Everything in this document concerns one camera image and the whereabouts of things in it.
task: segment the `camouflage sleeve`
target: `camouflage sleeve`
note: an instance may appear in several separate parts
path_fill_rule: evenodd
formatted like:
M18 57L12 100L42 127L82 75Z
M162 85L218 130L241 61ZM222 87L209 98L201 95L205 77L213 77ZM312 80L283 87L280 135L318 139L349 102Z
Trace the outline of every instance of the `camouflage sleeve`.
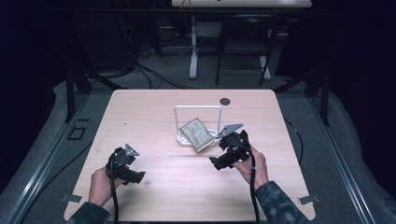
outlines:
M310 223L274 181L256 189L256 197L269 223Z
M107 223L110 214L106 209L94 203L85 202L73 216L67 221L67 224L98 224Z

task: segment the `metal stand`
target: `metal stand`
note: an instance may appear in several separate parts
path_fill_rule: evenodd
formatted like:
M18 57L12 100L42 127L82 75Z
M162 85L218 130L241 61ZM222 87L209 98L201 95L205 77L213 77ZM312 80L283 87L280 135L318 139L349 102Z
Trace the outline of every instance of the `metal stand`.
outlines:
M219 133L219 128L220 128L220 123L221 123L221 113L222 113L222 108L218 105L177 105L175 106L175 123L176 123L176 137L178 143L183 146L183 147L190 147L191 142L180 132L179 126L178 126L178 118L177 118L177 110L180 108L188 108L188 109L218 109L219 110L219 117L218 117L218 127L216 130L214 129L208 129L209 133L213 135L215 138L218 136ZM210 146L214 146L217 144L219 139L216 139Z
M191 65L190 65L190 79L197 78L198 69L198 49L197 49L197 34L196 34L195 17L191 18Z

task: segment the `metal frame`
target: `metal frame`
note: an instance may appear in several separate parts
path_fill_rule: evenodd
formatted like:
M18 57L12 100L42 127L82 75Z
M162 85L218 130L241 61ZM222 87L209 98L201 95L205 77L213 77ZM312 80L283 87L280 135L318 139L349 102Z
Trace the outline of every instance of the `metal frame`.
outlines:
M191 146L191 143L189 142L189 140L181 134L179 126L178 126L177 110L180 109L180 108L188 108L188 109L218 109L219 110L218 127L217 127L216 130L208 129L209 133L216 138L216 136L219 133L220 124L221 124L222 108L220 106L218 106L218 105L177 105L177 106L175 106L174 112L175 112L175 123L176 123L176 137L177 137L177 141L178 141L179 144L181 144L183 147ZM219 139L216 139L216 141L214 141L210 145L214 146L218 141L219 141Z
M79 114L82 111L84 105L88 102L88 99L89 95L81 95L81 98L78 99L76 104L76 114ZM43 161L38 165L31 179L23 190L21 197L12 208L6 223L21 223L25 216L27 216L29 207L32 206L33 202L35 201L35 197L37 197L37 194L41 190L44 181L50 173L53 163L55 163L60 153L61 145L67 138L67 133L70 133L76 121L77 116L74 116L71 118L70 122L64 124L60 133L52 144L52 147L49 149L47 157L44 158Z
M364 199L363 194L361 193L361 188L356 182L353 174L351 173L347 161L344 158L343 153L341 152L340 147L335 140L335 137L332 134L332 129L329 125L325 124L320 115L320 106L318 101L313 97L308 97L308 102L311 105L312 110L314 111L314 115L317 118L317 121L325 133L327 140L330 144L330 149L332 153L332 159L334 161L335 166L337 167L338 173L344 181L344 185L346 187L346 191L350 196L350 200L352 201L355 209L358 213L359 218L361 219L361 223L371 224L376 223L373 214L370 211L370 208L367 205L367 202Z

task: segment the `desk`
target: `desk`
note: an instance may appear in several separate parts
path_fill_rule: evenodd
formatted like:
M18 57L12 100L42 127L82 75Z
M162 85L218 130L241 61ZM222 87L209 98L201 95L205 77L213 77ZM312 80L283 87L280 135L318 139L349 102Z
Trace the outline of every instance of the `desk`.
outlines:
M173 0L173 7L180 7L183 0ZM309 8L312 6L310 0L191 0L193 7L269 7L269 8ZM184 7L189 7L189 1L185 0ZM196 26L195 17L191 22L191 65L190 79L197 78L198 49L196 48ZM260 64L265 65L265 57L260 57ZM270 80L269 69L265 71L265 80Z
M219 100L228 98L229 105ZM248 183L233 169L220 171L209 157L224 152L208 147L197 153L177 142L176 105L220 105L220 128L244 123L250 143L266 158L269 177L290 196L309 218L312 204L300 205L308 195L275 94L267 90L121 90L114 91L93 141L64 218L69 219L88 200L91 174L106 165L117 147L129 143L140 156L130 168L146 171L140 184L117 189L120 221L253 221ZM179 123L199 118L206 128L217 128L218 110L186 109ZM104 208L114 214L113 201Z

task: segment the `black backdrop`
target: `black backdrop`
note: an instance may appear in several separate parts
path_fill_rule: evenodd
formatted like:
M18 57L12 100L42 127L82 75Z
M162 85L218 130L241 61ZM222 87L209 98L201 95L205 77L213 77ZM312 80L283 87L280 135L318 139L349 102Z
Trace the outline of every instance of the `black backdrop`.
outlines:
M396 3L313 1L312 10L338 8L343 19L299 20L276 74L297 77L332 55L330 89L343 102L361 140L362 156L377 182L396 198Z
M50 115L66 60L35 1L2 1L0 8L1 192Z

